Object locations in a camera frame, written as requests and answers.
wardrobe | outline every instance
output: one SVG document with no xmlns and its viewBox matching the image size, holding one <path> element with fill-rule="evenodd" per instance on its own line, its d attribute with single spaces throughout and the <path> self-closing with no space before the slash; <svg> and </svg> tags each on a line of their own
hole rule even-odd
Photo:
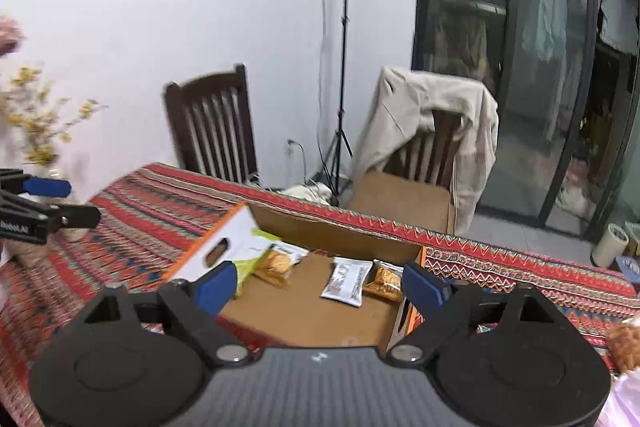
<svg viewBox="0 0 640 427">
<path fill-rule="evenodd" d="M 414 70 L 483 82 L 497 157 L 479 212 L 593 239 L 638 107 L 639 0 L 417 0 Z"/>
</svg>

brown seat cushion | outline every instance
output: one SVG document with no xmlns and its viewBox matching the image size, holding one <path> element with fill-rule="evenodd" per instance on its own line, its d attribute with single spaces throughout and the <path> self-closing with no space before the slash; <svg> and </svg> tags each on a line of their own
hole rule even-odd
<svg viewBox="0 0 640 427">
<path fill-rule="evenodd" d="M 349 210 L 408 225 L 453 233 L 450 194 L 446 188 L 370 170 L 355 187 Z"/>
</svg>

pink flower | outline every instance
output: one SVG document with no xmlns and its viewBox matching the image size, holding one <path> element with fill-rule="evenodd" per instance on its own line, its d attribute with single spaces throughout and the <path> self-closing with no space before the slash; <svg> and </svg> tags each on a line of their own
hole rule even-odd
<svg viewBox="0 0 640 427">
<path fill-rule="evenodd" d="M 16 50 L 22 41 L 22 32 L 13 19 L 0 15 L 0 57 Z"/>
</svg>

silver screw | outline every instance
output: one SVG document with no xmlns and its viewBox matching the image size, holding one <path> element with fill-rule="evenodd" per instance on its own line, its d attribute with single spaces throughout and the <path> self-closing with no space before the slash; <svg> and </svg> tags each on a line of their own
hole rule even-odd
<svg viewBox="0 0 640 427">
<path fill-rule="evenodd" d="M 422 350 L 411 344 L 400 344 L 391 349 L 391 356 L 398 362 L 415 362 L 422 358 Z"/>
<path fill-rule="evenodd" d="M 242 362 L 249 356 L 249 350 L 239 344 L 227 344 L 219 347 L 216 351 L 216 357 L 223 362 Z"/>
</svg>

zigzag pattern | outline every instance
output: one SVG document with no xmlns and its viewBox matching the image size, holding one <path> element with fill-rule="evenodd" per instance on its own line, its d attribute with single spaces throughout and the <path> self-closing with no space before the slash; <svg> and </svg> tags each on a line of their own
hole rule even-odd
<svg viewBox="0 0 640 427">
<path fill-rule="evenodd" d="M 100 207 L 102 222 L 79 242 L 70 243 L 55 234 L 49 256 L 37 266 L 25 269 L 15 261 L 5 265 L 2 276 L 10 298 L 0 314 L 0 399 L 18 425 L 42 425 L 26 386 L 31 363 L 101 286 L 123 281 L 129 290 L 154 289 L 164 270 L 192 241 L 235 204 L 247 201 L 376 237 L 423 245 L 427 248 L 425 266 L 444 277 L 465 279 L 494 291 L 508 291 L 518 281 L 533 283 L 559 306 L 612 371 L 604 334 L 619 320 L 640 311 L 633 288 L 616 273 L 153 164 L 124 176 L 92 199 Z M 421 320 L 418 315 L 412 327 Z M 224 317 L 219 322 L 252 349 L 282 343 Z"/>
</svg>

